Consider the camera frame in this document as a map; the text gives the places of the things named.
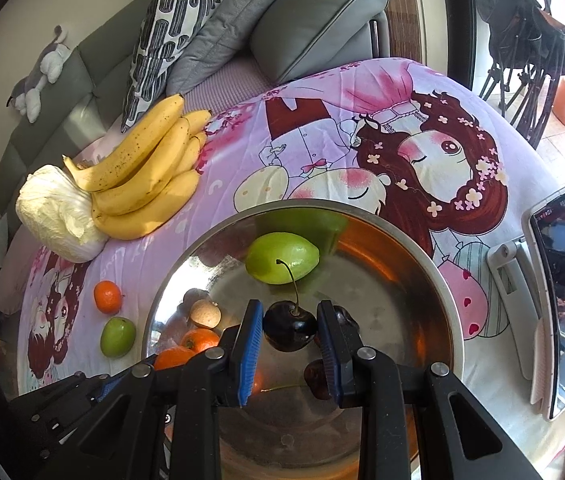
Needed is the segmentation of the dark cherry with stem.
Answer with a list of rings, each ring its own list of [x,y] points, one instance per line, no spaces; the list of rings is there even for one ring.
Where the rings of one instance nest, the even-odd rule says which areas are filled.
[[[273,392],[289,388],[307,388],[315,399],[329,400],[331,394],[327,385],[324,361],[317,359],[307,364],[303,371],[303,382],[289,382],[289,384],[261,387],[260,391]]]

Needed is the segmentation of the dark cherry long stem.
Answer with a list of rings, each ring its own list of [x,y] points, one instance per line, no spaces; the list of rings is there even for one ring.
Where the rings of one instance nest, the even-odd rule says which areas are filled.
[[[288,271],[296,299],[273,302],[266,310],[262,328],[269,344],[281,352],[295,352],[306,347],[317,333],[316,316],[300,307],[300,295],[295,277],[284,260],[277,259],[278,266]]]

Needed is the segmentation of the dark cherry without stem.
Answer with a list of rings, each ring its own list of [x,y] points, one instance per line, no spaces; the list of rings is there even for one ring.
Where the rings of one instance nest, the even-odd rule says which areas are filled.
[[[333,309],[335,309],[336,318],[338,324],[341,327],[341,330],[343,330],[347,334],[356,333],[356,335],[360,335],[360,325],[355,321],[355,318],[353,318],[353,316],[347,309],[338,306],[337,304],[333,307]]]

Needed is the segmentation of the green jujube in bowl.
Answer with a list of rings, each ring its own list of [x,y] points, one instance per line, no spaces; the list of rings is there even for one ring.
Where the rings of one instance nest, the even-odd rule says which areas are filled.
[[[269,285],[286,285],[309,275],[319,260],[319,248],[304,237],[272,232],[250,245],[243,262],[252,278]]]

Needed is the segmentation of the stainless steel round bowl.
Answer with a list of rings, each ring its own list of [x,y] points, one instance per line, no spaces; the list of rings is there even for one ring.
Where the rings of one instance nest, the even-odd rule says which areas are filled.
[[[268,233],[296,234],[319,250],[303,278],[269,285],[246,269],[249,248]],[[329,200],[289,200],[234,214],[204,232],[171,267],[154,297],[142,348],[156,354],[192,329],[198,299],[220,309],[220,328],[238,324],[250,300],[273,311],[299,304],[315,318],[329,301],[354,321],[364,344],[395,363],[464,368],[461,321],[449,286],[428,255],[383,218]],[[362,413],[327,396],[319,337],[292,344],[265,336],[244,408],[223,408],[220,458],[226,479],[353,479]]]

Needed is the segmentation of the yellow banana bunch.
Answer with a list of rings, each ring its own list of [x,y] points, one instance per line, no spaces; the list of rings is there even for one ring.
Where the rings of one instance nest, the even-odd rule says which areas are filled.
[[[184,112],[183,96],[154,107],[104,159],[81,168],[69,156],[63,165],[92,199],[92,221],[115,240],[136,240],[163,226],[196,191],[194,162],[211,112]]]

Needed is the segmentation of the smartphone on white stand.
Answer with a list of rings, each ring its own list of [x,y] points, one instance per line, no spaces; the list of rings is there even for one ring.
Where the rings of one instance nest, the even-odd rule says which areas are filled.
[[[547,420],[565,411],[565,188],[522,215],[522,236],[487,263],[503,301],[530,403]]]

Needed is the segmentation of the white napa cabbage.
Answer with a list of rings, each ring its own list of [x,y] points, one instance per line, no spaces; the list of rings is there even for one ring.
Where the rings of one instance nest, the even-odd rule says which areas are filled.
[[[109,237],[92,218],[92,197],[59,167],[29,174],[16,200],[21,223],[45,247],[73,263],[95,259]]]

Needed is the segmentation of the pink cartoon print tablecloth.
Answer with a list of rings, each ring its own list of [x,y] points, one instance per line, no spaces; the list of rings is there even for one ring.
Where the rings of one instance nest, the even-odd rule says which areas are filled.
[[[489,248],[519,234],[528,208],[558,190],[557,164],[473,92],[403,58],[290,82],[224,110],[205,131],[197,191],[161,228],[98,245],[83,264],[37,253],[19,328],[21,392],[130,365],[100,352],[98,282],[118,284],[123,314],[142,325],[168,270],[212,226],[272,200],[325,198],[377,214],[427,252],[461,316],[469,388],[535,466],[563,452],[565,414],[548,422],[531,406],[485,262]]]

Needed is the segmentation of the grey sofa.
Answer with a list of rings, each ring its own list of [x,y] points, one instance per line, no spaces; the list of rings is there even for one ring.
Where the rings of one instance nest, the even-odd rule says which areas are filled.
[[[42,112],[22,119],[0,160],[0,214],[19,224],[14,205],[28,174],[61,165],[104,136],[123,110],[133,47],[151,0],[133,0],[86,37],[42,92]]]

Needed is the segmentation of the grey fabric pillow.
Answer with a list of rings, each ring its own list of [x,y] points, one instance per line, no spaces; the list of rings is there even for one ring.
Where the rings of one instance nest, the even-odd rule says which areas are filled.
[[[247,46],[275,0],[223,0],[168,71],[165,94],[186,93],[223,68]]]

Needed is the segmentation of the grey leather cushion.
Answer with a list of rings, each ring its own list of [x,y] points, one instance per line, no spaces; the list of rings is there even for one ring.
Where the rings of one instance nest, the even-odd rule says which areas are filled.
[[[356,61],[390,55],[389,0],[276,0],[250,37],[275,86]]]

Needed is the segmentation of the grey white plush toy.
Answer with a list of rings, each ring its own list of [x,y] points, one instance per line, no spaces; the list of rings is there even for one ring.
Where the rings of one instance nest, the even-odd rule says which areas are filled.
[[[71,49],[64,42],[66,30],[57,25],[54,35],[54,40],[40,51],[28,76],[14,85],[6,103],[6,107],[13,107],[30,124],[40,116],[43,88],[58,81],[63,65],[71,55]]]

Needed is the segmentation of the black white patterned pillow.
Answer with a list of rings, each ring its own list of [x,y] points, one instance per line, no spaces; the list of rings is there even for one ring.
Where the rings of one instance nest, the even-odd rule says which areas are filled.
[[[168,69],[223,0],[151,0],[132,53],[121,130],[132,129],[166,86]]]

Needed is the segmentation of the black folding chair outside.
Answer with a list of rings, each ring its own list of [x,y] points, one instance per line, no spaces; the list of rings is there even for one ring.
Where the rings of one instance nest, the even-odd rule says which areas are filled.
[[[565,76],[565,24],[552,14],[553,0],[475,0],[489,28],[492,66],[479,93],[499,90],[497,109],[536,148]]]

